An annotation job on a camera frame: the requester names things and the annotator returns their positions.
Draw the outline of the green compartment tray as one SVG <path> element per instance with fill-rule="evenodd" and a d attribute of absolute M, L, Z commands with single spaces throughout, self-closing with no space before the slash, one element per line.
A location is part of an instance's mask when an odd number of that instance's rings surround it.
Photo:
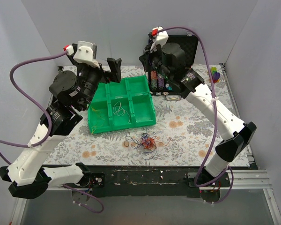
<path fill-rule="evenodd" d="M 91 134 L 155 124 L 155 107 L 145 75 L 99 84 L 88 109 Z"/>

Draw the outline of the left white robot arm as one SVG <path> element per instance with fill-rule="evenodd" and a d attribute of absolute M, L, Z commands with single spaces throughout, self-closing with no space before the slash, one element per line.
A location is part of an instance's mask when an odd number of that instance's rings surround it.
<path fill-rule="evenodd" d="M 23 151 L 13 163 L 0 168 L 0 177 L 10 182 L 8 190 L 13 197 L 34 199 L 48 187 L 73 183 L 84 188 L 90 183 L 92 173 L 83 163 L 55 168 L 43 164 L 82 120 L 78 112 L 89 109 L 99 83 L 121 81 L 121 62 L 107 58 L 109 71 L 74 62 L 76 73 L 63 70 L 55 76 L 49 87 L 51 104 L 47 108 L 38 105 L 43 115 L 33 137 L 22 145 Z"/>

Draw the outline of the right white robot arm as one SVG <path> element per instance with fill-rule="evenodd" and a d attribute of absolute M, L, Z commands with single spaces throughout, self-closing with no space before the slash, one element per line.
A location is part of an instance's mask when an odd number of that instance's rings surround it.
<path fill-rule="evenodd" d="M 149 43 L 139 57 L 145 71 L 153 70 L 165 78 L 172 89 L 193 104 L 214 125 L 214 133 L 223 139 L 215 147 L 215 155 L 203 160 L 194 179 L 198 187 L 213 186 L 225 173 L 229 164 L 250 143 L 257 127 L 234 115 L 192 68 L 185 65 L 185 52 L 176 43 Z"/>

